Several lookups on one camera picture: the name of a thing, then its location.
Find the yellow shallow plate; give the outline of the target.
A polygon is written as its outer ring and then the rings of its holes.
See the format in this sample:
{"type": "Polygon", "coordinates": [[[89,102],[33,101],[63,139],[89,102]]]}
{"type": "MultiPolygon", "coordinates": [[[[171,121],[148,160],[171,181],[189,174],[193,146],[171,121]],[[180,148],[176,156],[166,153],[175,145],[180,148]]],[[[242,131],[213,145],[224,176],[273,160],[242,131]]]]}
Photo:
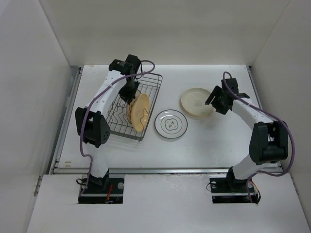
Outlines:
{"type": "Polygon", "coordinates": [[[131,121],[132,126],[137,132],[142,132],[147,124],[149,117],[150,103],[147,94],[139,95],[132,107],[131,121]]]}

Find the grey wire dish rack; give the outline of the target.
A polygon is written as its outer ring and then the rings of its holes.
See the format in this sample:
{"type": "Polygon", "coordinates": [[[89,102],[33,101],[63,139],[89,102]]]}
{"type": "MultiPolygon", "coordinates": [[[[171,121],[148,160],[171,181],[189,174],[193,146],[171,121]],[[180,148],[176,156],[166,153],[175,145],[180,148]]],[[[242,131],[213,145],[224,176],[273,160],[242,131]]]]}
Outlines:
{"type": "Polygon", "coordinates": [[[147,74],[139,79],[138,90],[130,104],[121,97],[115,98],[106,117],[112,134],[137,141],[144,138],[162,80],[162,75],[147,74]]]}

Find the cream deep plate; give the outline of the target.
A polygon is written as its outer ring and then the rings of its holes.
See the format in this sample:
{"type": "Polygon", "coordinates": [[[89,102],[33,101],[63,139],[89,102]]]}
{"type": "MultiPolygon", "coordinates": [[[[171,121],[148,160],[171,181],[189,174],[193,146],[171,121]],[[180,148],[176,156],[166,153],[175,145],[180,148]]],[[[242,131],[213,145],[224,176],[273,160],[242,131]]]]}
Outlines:
{"type": "Polygon", "coordinates": [[[205,105],[210,94],[210,91],[203,88],[188,89],[180,98],[181,106],[191,116],[206,117],[215,110],[210,104],[205,105]]]}

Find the white plate thin green rim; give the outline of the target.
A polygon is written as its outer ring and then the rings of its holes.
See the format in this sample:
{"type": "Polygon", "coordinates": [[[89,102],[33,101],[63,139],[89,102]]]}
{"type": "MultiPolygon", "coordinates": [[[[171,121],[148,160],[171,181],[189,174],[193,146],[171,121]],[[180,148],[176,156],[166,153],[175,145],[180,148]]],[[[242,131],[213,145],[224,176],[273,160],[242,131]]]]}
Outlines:
{"type": "Polygon", "coordinates": [[[156,115],[154,127],[162,139],[177,140],[187,132],[188,120],[180,111],[167,109],[156,115]]]}

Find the white plate flower emblem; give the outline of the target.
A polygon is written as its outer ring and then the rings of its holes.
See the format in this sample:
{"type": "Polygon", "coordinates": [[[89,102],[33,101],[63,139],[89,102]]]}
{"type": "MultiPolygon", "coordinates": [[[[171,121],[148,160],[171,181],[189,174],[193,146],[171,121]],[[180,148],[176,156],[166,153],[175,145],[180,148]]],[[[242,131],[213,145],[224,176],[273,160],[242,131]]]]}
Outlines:
{"type": "Polygon", "coordinates": [[[134,101],[131,101],[130,104],[126,105],[126,117],[127,117],[127,121],[131,124],[131,112],[132,112],[132,107],[134,105],[134,101]]]}

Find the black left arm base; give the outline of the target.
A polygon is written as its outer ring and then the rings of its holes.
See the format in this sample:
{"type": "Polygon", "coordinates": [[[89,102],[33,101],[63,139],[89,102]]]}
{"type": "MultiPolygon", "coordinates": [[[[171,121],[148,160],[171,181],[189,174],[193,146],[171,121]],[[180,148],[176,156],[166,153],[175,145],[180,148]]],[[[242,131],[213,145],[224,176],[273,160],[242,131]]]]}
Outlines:
{"type": "Polygon", "coordinates": [[[78,178],[76,183],[80,186],[79,204],[123,204],[124,178],[110,178],[107,172],[102,178],[78,178]]]}

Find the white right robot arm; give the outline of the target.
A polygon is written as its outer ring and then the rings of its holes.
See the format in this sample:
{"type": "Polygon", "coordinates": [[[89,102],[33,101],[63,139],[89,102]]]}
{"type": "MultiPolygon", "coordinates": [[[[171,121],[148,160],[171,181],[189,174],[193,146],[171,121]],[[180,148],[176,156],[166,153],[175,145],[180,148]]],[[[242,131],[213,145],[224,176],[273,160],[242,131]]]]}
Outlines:
{"type": "Polygon", "coordinates": [[[254,106],[247,94],[240,93],[235,78],[223,78],[221,83],[213,89],[205,104],[210,104],[222,115],[232,111],[252,130],[248,155],[229,169],[225,179],[226,188],[237,191],[243,181],[262,168],[288,158],[288,131],[285,123],[254,106]]]}

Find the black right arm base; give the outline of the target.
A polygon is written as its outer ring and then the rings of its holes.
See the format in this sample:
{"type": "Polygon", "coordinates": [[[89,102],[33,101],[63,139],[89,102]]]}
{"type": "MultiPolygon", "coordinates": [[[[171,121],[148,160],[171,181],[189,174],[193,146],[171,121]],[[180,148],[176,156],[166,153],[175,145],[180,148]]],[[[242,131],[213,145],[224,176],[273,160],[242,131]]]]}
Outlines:
{"type": "Polygon", "coordinates": [[[230,184],[225,177],[211,177],[208,185],[210,186],[213,204],[258,204],[261,200],[261,193],[252,181],[230,184]]]}

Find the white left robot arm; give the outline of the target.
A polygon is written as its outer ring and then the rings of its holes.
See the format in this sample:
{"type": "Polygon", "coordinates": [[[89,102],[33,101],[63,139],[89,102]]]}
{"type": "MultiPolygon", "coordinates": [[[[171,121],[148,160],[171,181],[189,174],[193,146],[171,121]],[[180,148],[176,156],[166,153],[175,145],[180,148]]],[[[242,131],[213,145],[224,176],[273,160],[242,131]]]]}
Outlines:
{"type": "Polygon", "coordinates": [[[96,148],[105,144],[110,136],[110,127],[105,115],[110,105],[119,96],[125,103],[135,99],[139,82],[135,77],[141,60],[134,55],[128,55],[125,61],[115,59],[108,67],[108,74],[88,106],[78,107],[75,111],[77,133],[79,135],[80,153],[90,158],[88,181],[97,192],[104,192],[109,186],[108,168],[95,165],[96,156],[85,154],[83,144],[91,144],[96,148]]]}

